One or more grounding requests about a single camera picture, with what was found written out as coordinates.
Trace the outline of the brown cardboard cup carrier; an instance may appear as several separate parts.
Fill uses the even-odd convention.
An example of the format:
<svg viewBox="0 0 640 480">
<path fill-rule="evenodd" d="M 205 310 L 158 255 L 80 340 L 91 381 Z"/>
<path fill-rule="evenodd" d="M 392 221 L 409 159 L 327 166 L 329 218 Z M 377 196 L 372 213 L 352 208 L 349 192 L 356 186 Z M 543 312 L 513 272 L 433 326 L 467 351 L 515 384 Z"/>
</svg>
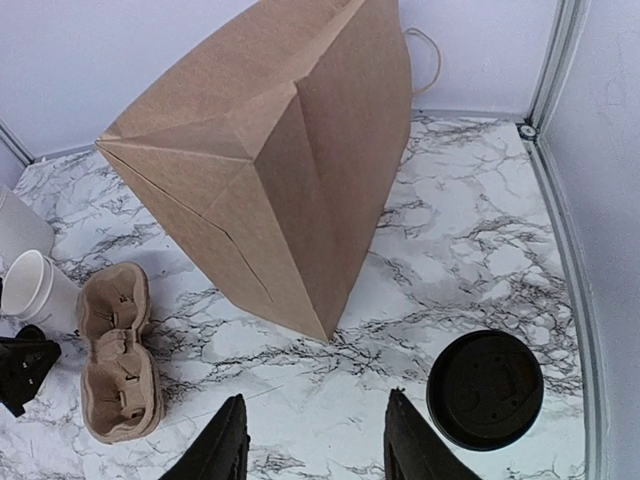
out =
<svg viewBox="0 0 640 480">
<path fill-rule="evenodd" d="M 144 437 L 164 417 L 159 370 L 142 343 L 150 314 L 148 278 L 133 262 L 94 273 L 78 296 L 78 330 L 88 346 L 82 412 L 90 434 L 101 443 Z"/>
</svg>

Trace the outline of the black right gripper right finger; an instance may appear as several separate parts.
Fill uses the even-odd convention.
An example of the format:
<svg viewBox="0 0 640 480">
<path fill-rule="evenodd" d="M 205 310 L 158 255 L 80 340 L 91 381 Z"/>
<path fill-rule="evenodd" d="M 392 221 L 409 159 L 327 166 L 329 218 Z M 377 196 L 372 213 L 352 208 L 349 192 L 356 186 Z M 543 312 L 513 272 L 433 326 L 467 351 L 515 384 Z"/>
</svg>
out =
<svg viewBox="0 0 640 480">
<path fill-rule="evenodd" d="M 387 480 L 480 479 L 451 452 L 402 389 L 390 392 L 383 443 Z"/>
</svg>

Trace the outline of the brown paper bag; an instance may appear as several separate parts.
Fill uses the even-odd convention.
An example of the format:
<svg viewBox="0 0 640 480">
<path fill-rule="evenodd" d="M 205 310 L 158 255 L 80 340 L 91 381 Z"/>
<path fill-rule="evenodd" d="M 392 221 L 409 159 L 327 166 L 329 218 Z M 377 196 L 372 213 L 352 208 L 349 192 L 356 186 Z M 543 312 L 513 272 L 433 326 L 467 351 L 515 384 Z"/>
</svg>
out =
<svg viewBox="0 0 640 480">
<path fill-rule="evenodd" d="M 97 147 L 237 307 L 326 341 L 410 134 L 395 1 L 260 1 L 176 62 Z"/>
</svg>

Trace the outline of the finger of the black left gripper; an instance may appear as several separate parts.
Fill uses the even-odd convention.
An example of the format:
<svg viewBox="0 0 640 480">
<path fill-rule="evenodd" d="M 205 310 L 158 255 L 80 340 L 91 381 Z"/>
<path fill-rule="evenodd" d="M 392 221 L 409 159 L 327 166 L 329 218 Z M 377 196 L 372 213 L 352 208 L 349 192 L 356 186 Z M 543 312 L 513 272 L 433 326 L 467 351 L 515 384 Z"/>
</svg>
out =
<svg viewBox="0 0 640 480">
<path fill-rule="evenodd" d="M 61 356 L 60 346 L 35 325 L 26 325 L 14 338 L 1 338 L 1 403 L 18 418 L 33 400 Z"/>
</svg>

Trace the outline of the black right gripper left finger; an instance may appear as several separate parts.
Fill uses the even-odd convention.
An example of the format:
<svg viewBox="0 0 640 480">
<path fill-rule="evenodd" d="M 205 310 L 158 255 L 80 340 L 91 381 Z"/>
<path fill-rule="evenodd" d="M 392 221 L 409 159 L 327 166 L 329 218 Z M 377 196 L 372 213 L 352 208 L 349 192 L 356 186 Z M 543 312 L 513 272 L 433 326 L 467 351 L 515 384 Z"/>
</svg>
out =
<svg viewBox="0 0 640 480">
<path fill-rule="evenodd" d="M 241 394 L 229 397 L 172 467 L 173 479 L 246 479 L 250 436 Z"/>
</svg>

